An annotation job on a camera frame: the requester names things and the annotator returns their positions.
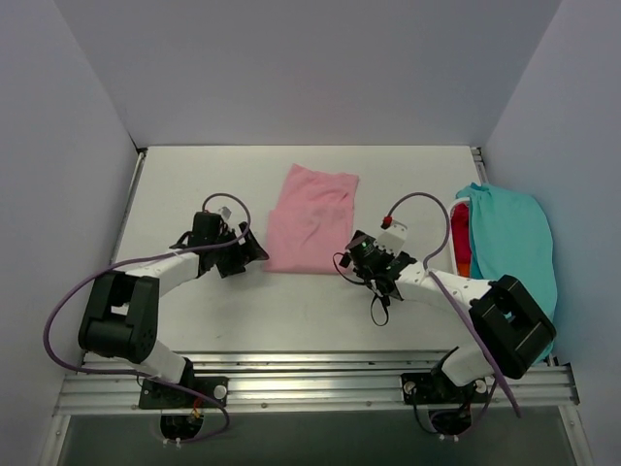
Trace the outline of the pink t shirt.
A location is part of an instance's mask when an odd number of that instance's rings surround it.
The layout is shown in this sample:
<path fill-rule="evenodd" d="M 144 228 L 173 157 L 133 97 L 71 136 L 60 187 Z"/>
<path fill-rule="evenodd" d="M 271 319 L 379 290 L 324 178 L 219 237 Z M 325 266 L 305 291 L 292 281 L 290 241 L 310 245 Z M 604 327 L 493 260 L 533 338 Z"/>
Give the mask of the pink t shirt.
<path fill-rule="evenodd" d="M 270 211 L 268 273 L 334 275 L 333 254 L 351 239 L 359 177 L 291 166 Z"/>

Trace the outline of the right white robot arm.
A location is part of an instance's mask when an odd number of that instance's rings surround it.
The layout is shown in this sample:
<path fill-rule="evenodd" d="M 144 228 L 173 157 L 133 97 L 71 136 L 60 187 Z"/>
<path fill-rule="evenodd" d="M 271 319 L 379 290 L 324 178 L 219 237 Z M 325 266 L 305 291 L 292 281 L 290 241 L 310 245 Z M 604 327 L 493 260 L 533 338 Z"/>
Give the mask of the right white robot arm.
<path fill-rule="evenodd" d="M 458 314 L 474 343 L 451 350 L 432 375 L 432 391 L 441 400 L 453 400 L 467 384 L 491 375 L 522 378 L 557 335 L 535 298 L 510 275 L 487 281 L 434 270 L 360 230 L 341 265 L 352 267 L 383 308 L 398 300 Z"/>

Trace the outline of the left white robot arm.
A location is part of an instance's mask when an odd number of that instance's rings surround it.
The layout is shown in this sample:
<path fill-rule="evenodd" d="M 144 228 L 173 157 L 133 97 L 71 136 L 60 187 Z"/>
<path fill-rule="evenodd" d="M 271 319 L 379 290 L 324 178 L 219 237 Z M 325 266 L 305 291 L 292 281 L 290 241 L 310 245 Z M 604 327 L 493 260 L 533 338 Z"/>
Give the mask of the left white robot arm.
<path fill-rule="evenodd" d="M 157 338 L 160 298 L 216 269 L 224 279 L 241 274 L 254 261 L 266 261 L 246 222 L 228 223 L 230 211 L 198 212 L 192 228 L 171 246 L 172 254 L 128 270 L 112 270 L 94 281 L 78 342 L 83 350 L 121 359 L 137 372 L 163 380 L 161 396 L 174 407 L 196 393 L 191 361 Z"/>

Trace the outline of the orange garment in basket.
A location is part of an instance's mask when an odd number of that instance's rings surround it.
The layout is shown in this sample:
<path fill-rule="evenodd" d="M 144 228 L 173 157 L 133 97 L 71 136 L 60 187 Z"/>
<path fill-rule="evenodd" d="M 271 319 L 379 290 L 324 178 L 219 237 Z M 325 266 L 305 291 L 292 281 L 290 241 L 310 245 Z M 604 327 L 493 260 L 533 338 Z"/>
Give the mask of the orange garment in basket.
<path fill-rule="evenodd" d="M 471 264 L 469 262 L 458 262 L 457 271 L 461 277 L 469 278 L 471 276 Z"/>

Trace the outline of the red garment in basket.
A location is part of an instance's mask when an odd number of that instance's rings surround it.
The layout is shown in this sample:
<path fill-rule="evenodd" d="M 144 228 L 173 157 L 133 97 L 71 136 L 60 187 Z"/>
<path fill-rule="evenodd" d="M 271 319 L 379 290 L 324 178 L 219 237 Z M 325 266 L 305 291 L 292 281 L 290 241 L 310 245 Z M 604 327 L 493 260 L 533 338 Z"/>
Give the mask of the red garment in basket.
<path fill-rule="evenodd" d="M 460 203 L 453 209 L 451 233 L 456 263 L 469 262 L 471 264 L 470 211 L 467 204 Z"/>

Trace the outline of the white laundry basket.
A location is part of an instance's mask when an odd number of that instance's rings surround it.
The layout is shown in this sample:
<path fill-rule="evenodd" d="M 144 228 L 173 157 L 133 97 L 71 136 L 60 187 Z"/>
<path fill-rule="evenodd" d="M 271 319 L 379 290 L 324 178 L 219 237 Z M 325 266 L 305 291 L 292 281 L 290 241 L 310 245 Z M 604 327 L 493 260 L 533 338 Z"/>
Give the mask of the white laundry basket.
<path fill-rule="evenodd" d="M 454 271 L 461 277 L 471 276 L 472 247 L 468 198 L 456 199 L 449 208 L 449 253 Z"/>

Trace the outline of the teal t shirt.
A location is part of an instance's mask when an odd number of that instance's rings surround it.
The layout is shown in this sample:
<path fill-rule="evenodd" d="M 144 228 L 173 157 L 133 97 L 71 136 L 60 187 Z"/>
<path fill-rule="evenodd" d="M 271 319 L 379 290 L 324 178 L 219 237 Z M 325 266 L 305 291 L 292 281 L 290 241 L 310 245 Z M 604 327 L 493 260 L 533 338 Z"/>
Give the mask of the teal t shirt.
<path fill-rule="evenodd" d="M 545 315 L 554 318 L 558 290 L 553 238 L 538 201 L 489 183 L 472 183 L 456 198 L 469 199 L 470 278 L 494 281 L 511 275 L 523 283 Z"/>

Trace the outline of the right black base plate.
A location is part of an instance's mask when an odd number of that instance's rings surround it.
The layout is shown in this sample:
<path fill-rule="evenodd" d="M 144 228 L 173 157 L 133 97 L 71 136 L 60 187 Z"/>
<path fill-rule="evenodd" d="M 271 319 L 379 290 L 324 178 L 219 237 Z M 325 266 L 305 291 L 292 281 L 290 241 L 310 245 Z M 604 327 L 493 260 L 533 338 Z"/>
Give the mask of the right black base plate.
<path fill-rule="evenodd" d="M 400 376 L 404 402 L 407 405 L 462 405 L 483 403 L 488 385 L 483 381 L 455 385 L 442 372 L 414 372 Z"/>

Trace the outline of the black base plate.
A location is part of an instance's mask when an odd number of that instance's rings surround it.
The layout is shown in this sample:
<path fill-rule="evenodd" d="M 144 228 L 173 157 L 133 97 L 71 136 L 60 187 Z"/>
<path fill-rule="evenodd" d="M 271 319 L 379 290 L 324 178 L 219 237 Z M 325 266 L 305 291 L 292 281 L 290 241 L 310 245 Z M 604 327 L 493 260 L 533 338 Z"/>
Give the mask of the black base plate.
<path fill-rule="evenodd" d="M 141 410 L 173 410 L 194 407 L 214 408 L 215 404 L 198 396 L 200 393 L 218 405 L 227 404 L 229 379 L 226 377 L 198 377 L 191 388 L 180 389 L 152 380 L 142 383 L 138 407 Z"/>
<path fill-rule="evenodd" d="M 455 385 L 442 372 L 414 372 L 400 376 L 404 402 L 407 405 L 462 405 L 483 403 L 488 385 L 483 381 Z"/>

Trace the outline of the aluminium mounting rail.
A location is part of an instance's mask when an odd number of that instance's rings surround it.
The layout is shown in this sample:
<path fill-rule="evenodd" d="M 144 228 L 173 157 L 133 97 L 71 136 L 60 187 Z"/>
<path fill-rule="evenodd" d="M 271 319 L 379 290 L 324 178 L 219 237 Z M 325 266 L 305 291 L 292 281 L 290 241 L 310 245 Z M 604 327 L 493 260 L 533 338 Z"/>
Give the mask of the aluminium mounting rail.
<path fill-rule="evenodd" d="M 232 414 L 404 410 L 403 374 L 426 373 L 437 351 L 191 354 L 201 376 L 228 381 Z M 69 375 L 55 411 L 65 416 L 130 415 L 139 410 L 139 386 L 128 376 L 101 374 L 119 363 L 95 355 L 89 374 Z"/>

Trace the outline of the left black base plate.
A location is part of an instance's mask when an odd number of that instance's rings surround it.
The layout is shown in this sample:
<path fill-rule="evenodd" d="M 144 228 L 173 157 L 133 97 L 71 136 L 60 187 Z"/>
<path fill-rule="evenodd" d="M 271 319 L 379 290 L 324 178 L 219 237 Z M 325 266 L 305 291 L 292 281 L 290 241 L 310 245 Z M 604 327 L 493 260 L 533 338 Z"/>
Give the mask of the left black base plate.
<path fill-rule="evenodd" d="M 214 408 L 215 404 L 198 396 L 200 393 L 218 405 L 227 404 L 229 379 L 226 377 L 198 377 L 191 388 L 180 389 L 152 380 L 142 383 L 138 407 L 141 410 L 173 410 L 194 407 Z"/>

